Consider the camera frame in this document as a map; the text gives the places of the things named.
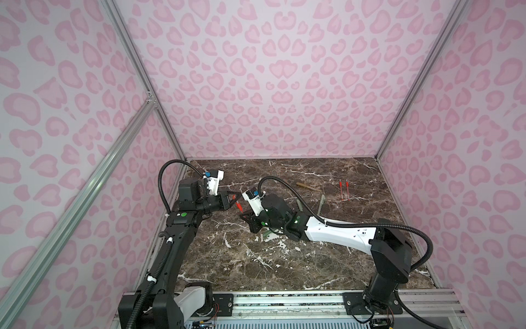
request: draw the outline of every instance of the marble table surface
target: marble table surface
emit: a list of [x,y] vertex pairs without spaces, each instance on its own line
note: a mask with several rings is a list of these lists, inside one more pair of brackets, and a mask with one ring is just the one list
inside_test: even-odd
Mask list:
[[[289,184],[302,182],[323,192],[295,186],[315,211],[326,197],[321,216],[348,222],[375,222],[387,218],[403,223],[396,204],[372,158],[251,159],[193,161],[207,170],[223,170],[220,189],[244,191],[261,177],[275,175]],[[195,175],[187,172],[187,177]],[[350,200],[341,200],[339,182],[349,182]],[[297,209],[292,193],[273,181],[264,190],[283,197]],[[244,210],[248,203],[242,202]],[[212,282],[214,291],[264,291],[305,289],[363,289],[375,269],[372,257],[344,246],[294,242],[274,233],[249,231],[233,207],[203,221],[191,244],[176,291],[196,280]],[[418,254],[413,248],[413,262]],[[406,288],[434,288],[425,266],[411,273]]]

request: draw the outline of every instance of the side wall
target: side wall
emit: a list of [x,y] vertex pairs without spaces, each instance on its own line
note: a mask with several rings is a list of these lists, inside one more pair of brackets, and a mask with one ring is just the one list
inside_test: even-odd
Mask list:
[[478,0],[381,159],[475,328],[526,321],[526,5]]
[[[152,113],[14,328],[106,328],[132,291],[164,218],[161,166],[175,152]],[[179,167],[165,170],[168,195]]]
[[373,156],[454,0],[116,1],[185,155]]
[[0,298],[144,100],[97,0],[0,4]]

